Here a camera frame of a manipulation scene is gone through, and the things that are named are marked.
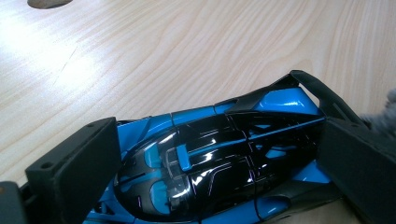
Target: toy car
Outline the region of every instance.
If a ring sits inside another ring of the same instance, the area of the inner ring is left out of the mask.
[[[351,159],[359,150],[385,170],[395,167],[394,144],[361,140],[369,138],[340,97],[291,71],[215,105],[88,124],[29,166],[20,189],[0,182],[0,217],[2,223],[255,223],[331,202],[342,196],[339,187],[374,220],[393,220],[396,197],[361,183],[385,175]],[[356,169],[370,175],[351,176]],[[394,195],[389,178],[377,188]],[[367,192],[374,197],[361,203]],[[377,199],[388,209],[377,211]]]

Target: model sports car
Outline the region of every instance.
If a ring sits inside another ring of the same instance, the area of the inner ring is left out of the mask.
[[[339,198],[315,161],[334,110],[301,80],[332,104],[332,91],[296,71],[215,105],[119,122],[122,167],[87,221],[254,223]]]

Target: tabletop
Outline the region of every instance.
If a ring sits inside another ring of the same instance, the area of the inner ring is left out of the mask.
[[[21,186],[29,164],[94,120],[213,105],[290,70],[359,115],[379,113],[396,86],[395,11],[395,1],[3,0],[0,179]],[[330,223],[337,211],[358,222],[329,206],[293,221]]]

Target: wooden table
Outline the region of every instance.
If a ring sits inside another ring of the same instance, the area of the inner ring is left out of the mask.
[[[29,164],[91,121],[212,105],[291,69],[378,113],[396,86],[395,11],[395,1],[3,0],[0,179],[22,185]],[[329,217],[357,222],[343,203],[293,218]]]

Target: gray fuzzy object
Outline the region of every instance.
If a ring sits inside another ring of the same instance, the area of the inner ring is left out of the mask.
[[[387,104],[381,114],[366,115],[361,119],[374,133],[396,139],[396,89],[389,91]]]

